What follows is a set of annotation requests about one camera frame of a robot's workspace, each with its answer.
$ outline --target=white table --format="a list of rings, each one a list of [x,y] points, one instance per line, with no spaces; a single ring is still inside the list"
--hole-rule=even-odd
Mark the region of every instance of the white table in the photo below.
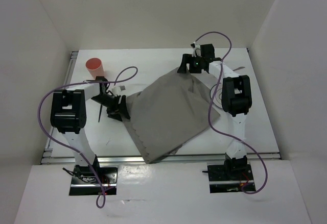
[[[36,223],[289,223],[309,224],[289,161],[266,161],[268,183],[260,193],[209,192],[206,163],[120,165],[117,195],[98,209],[96,196],[68,196],[63,165],[33,166],[15,224]],[[252,162],[255,184],[264,181]]]
[[[216,48],[216,57],[222,57],[227,48]],[[128,66],[137,66],[138,74],[132,80],[125,82],[126,95],[143,90],[147,85],[154,82],[160,76],[178,67],[182,54],[191,53],[192,49],[101,49],[81,50],[78,53],[76,64],[73,70],[71,83],[91,79],[85,68],[85,62],[93,57],[100,58],[108,80],[114,81],[117,74]],[[271,128],[267,111],[259,90],[258,83],[250,62],[249,55],[245,48],[233,48],[225,63],[232,69],[245,67],[238,71],[239,74],[249,75],[252,90],[252,108],[246,122],[246,141],[259,153],[279,153],[277,143]],[[127,78],[134,73],[134,69],[126,71],[121,79]],[[217,80],[206,72],[196,74],[207,87],[211,88]],[[124,125],[106,116],[106,109],[102,111],[100,123],[98,123],[100,105],[94,101],[86,102],[87,123],[85,126],[86,135],[93,151],[100,157],[112,156],[140,156],[134,142],[126,131]],[[221,117],[215,123],[215,127],[227,132],[227,117],[222,110],[219,110]],[[63,136],[56,129],[53,136],[65,142]],[[207,130],[197,137],[188,141],[177,155],[223,155],[228,147],[230,139]],[[52,157],[72,157],[70,150],[55,143],[50,144],[53,148]]]

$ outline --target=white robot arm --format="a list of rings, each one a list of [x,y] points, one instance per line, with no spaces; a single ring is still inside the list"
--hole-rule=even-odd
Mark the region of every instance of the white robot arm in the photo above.
[[[187,73],[189,64],[190,73],[207,73],[219,78],[223,68],[222,108],[228,113],[228,134],[234,135],[241,140],[245,139],[245,121],[249,108],[252,106],[250,79],[248,76],[240,76],[224,63],[221,58],[215,57],[215,48],[212,44],[191,44],[193,54],[183,54],[178,73]],[[247,165],[247,157],[244,144],[232,140],[227,151],[225,166],[230,174],[238,174]]]
[[[69,145],[85,156],[94,169],[100,169],[97,156],[89,146],[84,127],[86,125],[85,102],[89,99],[107,107],[109,117],[120,120],[121,116],[130,118],[126,108],[126,96],[111,96],[106,93],[107,84],[104,77],[97,77],[97,82],[79,85],[74,89],[56,90],[53,94],[51,108],[51,125],[58,129]],[[75,169],[79,175],[93,176],[87,162],[73,151]]]
[[[233,70],[231,70],[227,65],[222,63],[223,65],[223,77],[224,78],[230,77],[230,78],[237,78],[240,75]],[[219,78],[221,70],[221,62],[213,62],[209,64],[209,73],[213,74],[217,79]],[[231,135],[234,135],[241,140],[245,139],[245,120],[246,120],[246,114],[240,113],[236,114],[235,116],[232,116],[230,113],[227,114],[228,117],[228,133]],[[246,156],[246,150],[244,144],[240,143],[239,141],[233,139],[231,143],[229,144],[227,151],[227,156],[229,156],[231,159],[243,159],[244,156]]]

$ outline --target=gray cloth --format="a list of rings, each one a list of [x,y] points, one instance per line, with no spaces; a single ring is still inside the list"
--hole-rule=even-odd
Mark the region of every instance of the gray cloth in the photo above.
[[[180,148],[208,125],[209,89],[177,69],[126,98],[131,117],[123,123],[146,163]],[[212,110],[212,120],[219,118]]]

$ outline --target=red cup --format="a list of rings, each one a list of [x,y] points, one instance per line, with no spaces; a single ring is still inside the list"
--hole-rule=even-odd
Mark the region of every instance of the red cup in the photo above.
[[[94,79],[96,79],[97,76],[104,76],[102,61],[99,58],[87,60],[85,66]]]

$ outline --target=white wall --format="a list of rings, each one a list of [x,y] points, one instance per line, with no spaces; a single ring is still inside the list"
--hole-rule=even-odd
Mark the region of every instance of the white wall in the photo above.
[[[71,49],[189,47],[206,31],[249,47],[274,0],[41,0]],[[206,42],[227,47],[215,36]]]
[[[39,0],[0,0],[0,12],[0,222],[7,224],[44,149],[38,103],[62,84],[69,52]]]
[[[310,218],[326,223],[327,0],[276,0],[250,57]]]

